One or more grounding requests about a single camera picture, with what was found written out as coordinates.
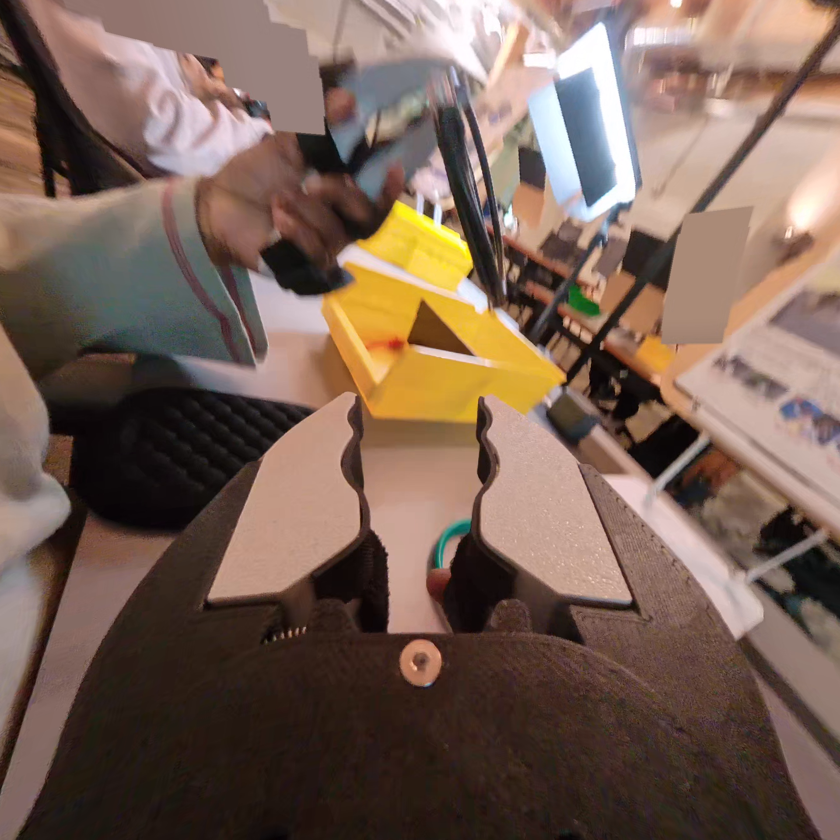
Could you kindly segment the light panel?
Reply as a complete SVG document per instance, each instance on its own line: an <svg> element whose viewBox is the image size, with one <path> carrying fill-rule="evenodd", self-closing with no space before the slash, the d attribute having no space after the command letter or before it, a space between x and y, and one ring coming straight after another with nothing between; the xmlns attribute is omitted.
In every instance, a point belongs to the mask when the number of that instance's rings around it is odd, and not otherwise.
<svg viewBox="0 0 840 840"><path fill-rule="evenodd" d="M528 114L553 198L569 216L590 223L634 203L643 179L632 110L604 23L556 57Z"/></svg>

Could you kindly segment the instruction board with wooden frame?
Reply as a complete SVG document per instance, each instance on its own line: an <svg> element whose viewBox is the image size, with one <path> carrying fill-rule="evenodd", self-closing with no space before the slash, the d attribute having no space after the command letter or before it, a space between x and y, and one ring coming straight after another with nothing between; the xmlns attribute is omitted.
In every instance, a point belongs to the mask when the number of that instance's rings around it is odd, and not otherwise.
<svg viewBox="0 0 840 840"><path fill-rule="evenodd" d="M783 269L732 310L719 344L682 346L669 407L815 525L839 530L839 253Z"/></svg>

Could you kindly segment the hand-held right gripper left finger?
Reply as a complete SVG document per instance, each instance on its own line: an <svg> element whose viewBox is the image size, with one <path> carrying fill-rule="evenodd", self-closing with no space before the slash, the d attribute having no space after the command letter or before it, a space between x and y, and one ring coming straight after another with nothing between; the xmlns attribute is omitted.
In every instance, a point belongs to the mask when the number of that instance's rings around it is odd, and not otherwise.
<svg viewBox="0 0 840 840"><path fill-rule="evenodd" d="M304 632L335 599L367 632L384 632L384 548L364 496L361 399L346 392L294 426L261 458L205 604L267 606L271 632Z"/></svg>

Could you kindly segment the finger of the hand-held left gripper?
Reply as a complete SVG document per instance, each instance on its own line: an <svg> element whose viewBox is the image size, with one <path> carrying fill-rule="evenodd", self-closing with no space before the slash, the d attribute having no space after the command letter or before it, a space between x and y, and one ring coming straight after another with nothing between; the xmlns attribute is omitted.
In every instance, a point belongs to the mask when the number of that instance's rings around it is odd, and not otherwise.
<svg viewBox="0 0 840 840"><path fill-rule="evenodd" d="M400 58L358 66L345 73L339 88L353 95L354 117L329 127L345 165L425 165L437 148L433 88L449 78L446 58ZM375 118L404 114L406 123L390 139L372 143L368 129Z"/></svg>
<svg viewBox="0 0 840 840"><path fill-rule="evenodd" d="M438 147L435 127L415 127L395 140L379 145L361 168L353 174L354 183L369 198L377 198L388 173L401 169L410 181L432 157Z"/></svg>

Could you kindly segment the yellow plastic bin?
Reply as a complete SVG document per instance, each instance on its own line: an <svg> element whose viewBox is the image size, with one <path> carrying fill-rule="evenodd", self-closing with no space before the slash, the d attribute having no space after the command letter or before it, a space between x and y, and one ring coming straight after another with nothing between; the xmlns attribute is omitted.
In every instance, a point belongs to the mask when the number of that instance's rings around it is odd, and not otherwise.
<svg viewBox="0 0 840 840"><path fill-rule="evenodd" d="M473 270L467 243L431 217L396 202L379 230L358 241L373 257L446 291L457 291Z"/></svg>
<svg viewBox="0 0 840 840"><path fill-rule="evenodd" d="M373 417L472 424L483 396L497 396L527 413L564 383L562 370L504 311L479 310L452 291L359 261L346 268L353 283L322 300L322 315ZM407 344L420 301L426 301L475 356Z"/></svg>

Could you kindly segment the dark bin divider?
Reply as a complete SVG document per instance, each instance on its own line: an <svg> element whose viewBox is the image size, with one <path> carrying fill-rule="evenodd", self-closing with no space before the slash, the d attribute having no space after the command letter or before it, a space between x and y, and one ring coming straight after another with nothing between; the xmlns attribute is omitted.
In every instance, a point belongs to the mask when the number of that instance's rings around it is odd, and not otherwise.
<svg viewBox="0 0 840 840"><path fill-rule="evenodd" d="M473 350L426 302L420 301L406 343L438 352L475 356Z"/></svg>

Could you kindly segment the black wrist rest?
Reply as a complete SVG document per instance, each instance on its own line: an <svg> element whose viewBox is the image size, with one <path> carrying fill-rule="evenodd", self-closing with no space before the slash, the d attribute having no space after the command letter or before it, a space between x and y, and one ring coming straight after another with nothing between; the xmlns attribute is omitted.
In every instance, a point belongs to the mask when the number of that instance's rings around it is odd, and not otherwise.
<svg viewBox="0 0 840 840"><path fill-rule="evenodd" d="M242 468L313 413L193 388L135 392L75 422L69 487L100 518L136 529L183 529Z"/></svg>

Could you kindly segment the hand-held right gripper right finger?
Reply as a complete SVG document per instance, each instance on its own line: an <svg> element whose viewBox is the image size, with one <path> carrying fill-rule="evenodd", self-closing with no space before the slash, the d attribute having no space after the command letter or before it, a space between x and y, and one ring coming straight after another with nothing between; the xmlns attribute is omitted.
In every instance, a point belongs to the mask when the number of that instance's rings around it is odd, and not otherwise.
<svg viewBox="0 0 840 840"><path fill-rule="evenodd" d="M573 607L634 607L581 464L495 395L478 402L479 491L444 597L455 632L486 628L517 601L534 632L570 632Z"/></svg>

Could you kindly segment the grey desk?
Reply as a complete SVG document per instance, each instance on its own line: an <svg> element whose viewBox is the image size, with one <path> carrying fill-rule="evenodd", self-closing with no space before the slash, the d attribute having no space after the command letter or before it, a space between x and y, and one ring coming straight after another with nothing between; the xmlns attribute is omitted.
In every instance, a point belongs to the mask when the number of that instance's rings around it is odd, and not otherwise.
<svg viewBox="0 0 840 840"><path fill-rule="evenodd" d="M252 276L269 341L254 370L198 360L150 362L132 385L197 385L320 407L353 390L321 315L319 299L301 299ZM425 590L427 558L450 522L470 513L480 488L474 424L364 419L364 492L373 530L390 567L394 632L433 633L443 624ZM88 513L58 603L23 726L2 787L2 838L15 838L38 797L80 682L114 618L173 540ZM759 683L793 782L822 838L838 838L838 768Z"/></svg>

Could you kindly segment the dark grey power adapter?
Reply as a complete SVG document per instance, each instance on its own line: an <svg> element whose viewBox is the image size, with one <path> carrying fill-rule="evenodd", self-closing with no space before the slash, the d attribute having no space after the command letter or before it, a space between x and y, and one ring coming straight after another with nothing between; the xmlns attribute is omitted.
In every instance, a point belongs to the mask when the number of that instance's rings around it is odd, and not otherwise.
<svg viewBox="0 0 840 840"><path fill-rule="evenodd" d="M595 407L569 387L561 388L549 402L546 417L557 434L570 445L578 445L602 422Z"/></svg>

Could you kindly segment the person's beige sweater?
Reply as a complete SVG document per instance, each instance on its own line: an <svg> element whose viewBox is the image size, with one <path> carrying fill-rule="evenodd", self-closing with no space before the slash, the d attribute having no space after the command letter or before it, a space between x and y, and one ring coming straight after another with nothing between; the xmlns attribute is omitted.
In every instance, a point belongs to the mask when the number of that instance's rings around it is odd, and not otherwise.
<svg viewBox="0 0 840 840"><path fill-rule="evenodd" d="M66 492L45 471L46 405L1 331L1 733L13 719L43 633L54 558L47 545L70 513Z"/></svg>

